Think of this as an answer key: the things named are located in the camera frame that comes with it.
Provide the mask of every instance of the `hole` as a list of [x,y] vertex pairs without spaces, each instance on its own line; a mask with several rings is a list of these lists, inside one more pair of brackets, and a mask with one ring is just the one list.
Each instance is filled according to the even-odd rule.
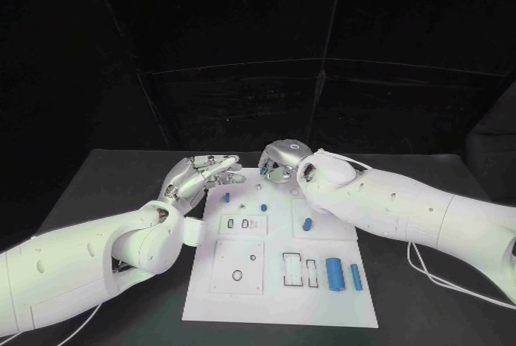
[[39,271],[42,274],[45,273],[43,260],[38,260],[36,269],[38,269],[38,271]]
[[235,270],[234,271],[234,281],[241,281],[242,280],[242,272],[241,270]]
[[312,178],[314,177],[314,173],[316,173],[316,166],[312,163],[309,163],[303,171],[303,176],[307,182],[312,181]]
[[88,253],[92,257],[95,256],[94,245],[91,243],[88,243]]

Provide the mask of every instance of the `blue cylinder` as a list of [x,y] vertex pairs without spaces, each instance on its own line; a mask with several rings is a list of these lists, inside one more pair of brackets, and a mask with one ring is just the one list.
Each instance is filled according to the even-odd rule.
[[312,229],[312,218],[304,220],[303,230],[307,232]]
[[361,274],[358,273],[356,264],[352,264],[352,274],[353,274],[355,290],[362,291]]
[[326,273],[327,283],[330,284],[330,290],[339,292],[346,290],[345,287],[345,275],[342,274],[342,264],[339,258],[326,259]]

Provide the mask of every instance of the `dark background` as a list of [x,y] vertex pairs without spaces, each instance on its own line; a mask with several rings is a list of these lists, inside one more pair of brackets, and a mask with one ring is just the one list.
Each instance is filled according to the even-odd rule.
[[0,249],[92,148],[454,153],[515,197],[516,0],[0,4]]

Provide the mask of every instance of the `robotic hand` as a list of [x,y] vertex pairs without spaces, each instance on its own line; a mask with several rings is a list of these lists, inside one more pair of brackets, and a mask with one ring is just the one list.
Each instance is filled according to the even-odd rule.
[[209,188],[245,181],[234,173],[238,161],[182,159],[157,201],[32,237],[0,254],[0,337],[66,320],[172,267],[183,243],[198,246],[203,239],[203,221],[185,213]]
[[[470,263],[516,303],[516,208],[444,192],[322,149],[313,154],[307,145],[291,139],[267,146],[258,167],[275,183],[297,180],[307,203],[320,213]],[[438,283],[427,270],[418,270]],[[450,289],[516,309],[457,286]]]

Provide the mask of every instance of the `blue object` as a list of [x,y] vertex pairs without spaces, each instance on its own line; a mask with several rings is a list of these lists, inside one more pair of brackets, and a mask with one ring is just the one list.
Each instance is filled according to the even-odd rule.
[[327,283],[330,284],[330,290],[339,292],[346,290],[345,287],[345,275],[342,274],[342,264],[339,258],[326,259],[326,273]]
[[304,220],[303,230],[307,232],[312,228],[312,218]]
[[352,264],[352,274],[353,274],[355,290],[361,292],[363,289],[362,289],[361,274],[358,273],[356,264]]

